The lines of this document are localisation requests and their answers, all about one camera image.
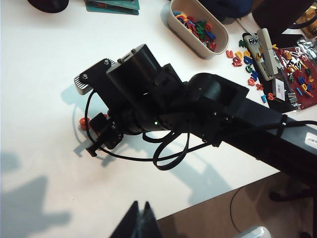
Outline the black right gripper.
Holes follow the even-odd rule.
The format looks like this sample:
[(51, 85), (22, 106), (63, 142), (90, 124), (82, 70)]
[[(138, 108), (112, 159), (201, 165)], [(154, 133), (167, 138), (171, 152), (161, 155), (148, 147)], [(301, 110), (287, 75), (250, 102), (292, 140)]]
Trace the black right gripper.
[[(118, 92), (108, 103), (113, 132), (105, 146), (113, 149), (125, 134), (146, 131), (180, 131), (180, 115), (173, 107), (182, 94), (182, 81), (170, 64), (160, 66), (143, 44), (120, 58), (107, 72)], [(99, 113), (89, 122), (92, 130), (109, 129), (108, 115)]]

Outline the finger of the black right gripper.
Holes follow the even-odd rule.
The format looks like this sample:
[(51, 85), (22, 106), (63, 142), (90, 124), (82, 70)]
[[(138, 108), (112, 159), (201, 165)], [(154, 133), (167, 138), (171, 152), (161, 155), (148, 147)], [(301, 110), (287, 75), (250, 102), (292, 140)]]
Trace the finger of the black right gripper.
[(93, 142), (89, 147), (86, 148), (86, 151), (92, 156), (97, 156), (96, 151), (98, 149), (103, 149), (105, 146), (107, 149), (114, 149), (122, 141), (122, 136), (107, 136), (100, 135), (96, 142)]

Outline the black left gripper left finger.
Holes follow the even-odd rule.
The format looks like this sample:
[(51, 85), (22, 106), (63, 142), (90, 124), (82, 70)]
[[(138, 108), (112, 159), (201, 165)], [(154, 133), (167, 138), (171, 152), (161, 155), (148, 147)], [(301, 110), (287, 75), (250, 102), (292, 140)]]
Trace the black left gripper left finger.
[(131, 238), (137, 226), (139, 216), (138, 202), (134, 201), (122, 220), (119, 222), (110, 238)]

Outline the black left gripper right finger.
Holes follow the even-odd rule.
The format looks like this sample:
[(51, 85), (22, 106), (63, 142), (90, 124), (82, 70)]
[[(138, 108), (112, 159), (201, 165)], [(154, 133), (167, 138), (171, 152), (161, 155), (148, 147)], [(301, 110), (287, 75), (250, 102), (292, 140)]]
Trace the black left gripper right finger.
[(162, 233), (158, 226), (154, 212), (147, 201), (139, 218), (140, 238), (162, 238)]

